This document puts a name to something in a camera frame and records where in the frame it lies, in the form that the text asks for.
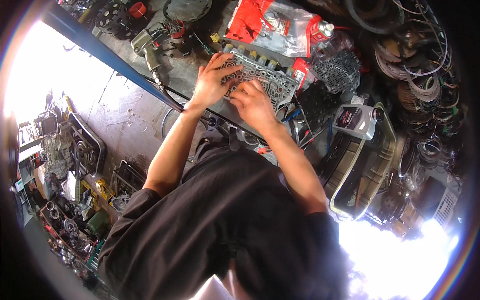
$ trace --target hand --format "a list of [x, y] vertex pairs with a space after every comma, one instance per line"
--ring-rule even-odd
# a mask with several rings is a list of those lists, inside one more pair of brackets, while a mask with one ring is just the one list
[[235, 92], [230, 93], [230, 98], [240, 117], [264, 138], [281, 125], [270, 98], [258, 80], [241, 83]]
[[243, 68], [242, 65], [220, 69], [223, 64], [233, 58], [233, 54], [215, 53], [206, 67], [198, 69], [198, 79], [192, 99], [185, 105], [186, 109], [203, 111], [217, 103], [223, 95], [238, 81], [233, 78], [222, 84], [223, 77]]

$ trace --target red plastic bag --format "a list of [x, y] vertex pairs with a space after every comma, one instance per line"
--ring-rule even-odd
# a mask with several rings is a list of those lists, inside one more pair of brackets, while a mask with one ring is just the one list
[[240, 0], [224, 37], [288, 57], [310, 57], [310, 28], [321, 20], [291, 3]]

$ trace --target black shirt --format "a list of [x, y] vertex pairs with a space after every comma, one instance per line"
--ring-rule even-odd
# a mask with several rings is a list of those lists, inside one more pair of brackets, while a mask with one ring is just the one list
[[253, 151], [217, 151], [163, 199], [138, 191], [102, 248], [101, 278], [120, 299], [188, 299], [234, 258], [254, 299], [343, 298], [338, 224], [305, 216], [280, 174]]

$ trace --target oil bottle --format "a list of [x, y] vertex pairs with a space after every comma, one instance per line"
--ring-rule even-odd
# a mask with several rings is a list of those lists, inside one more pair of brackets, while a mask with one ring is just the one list
[[383, 121], [385, 113], [367, 105], [342, 105], [336, 114], [332, 128], [364, 140], [373, 139], [375, 124]]

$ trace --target black cap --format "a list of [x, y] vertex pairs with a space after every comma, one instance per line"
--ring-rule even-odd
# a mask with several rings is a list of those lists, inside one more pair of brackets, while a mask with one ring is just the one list
[[381, 122], [385, 119], [385, 112], [380, 108], [374, 108], [372, 112], [372, 117], [374, 120]]

